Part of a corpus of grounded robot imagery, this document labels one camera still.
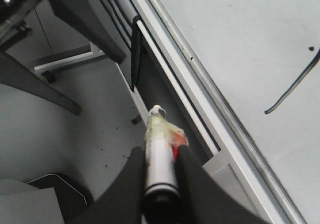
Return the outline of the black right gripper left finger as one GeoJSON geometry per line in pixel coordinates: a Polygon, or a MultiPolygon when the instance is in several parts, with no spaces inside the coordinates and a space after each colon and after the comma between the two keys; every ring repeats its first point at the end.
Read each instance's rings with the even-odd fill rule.
{"type": "Polygon", "coordinates": [[[140,224],[145,181],[145,158],[141,147],[130,156],[107,191],[97,201],[96,224],[140,224]]]}

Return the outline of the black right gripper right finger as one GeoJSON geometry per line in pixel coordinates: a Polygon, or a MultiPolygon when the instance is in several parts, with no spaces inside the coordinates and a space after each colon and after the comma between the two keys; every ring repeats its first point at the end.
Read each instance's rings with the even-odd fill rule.
{"type": "Polygon", "coordinates": [[[177,149],[175,174],[182,199],[181,224],[265,224],[228,195],[187,145],[177,149]]]}

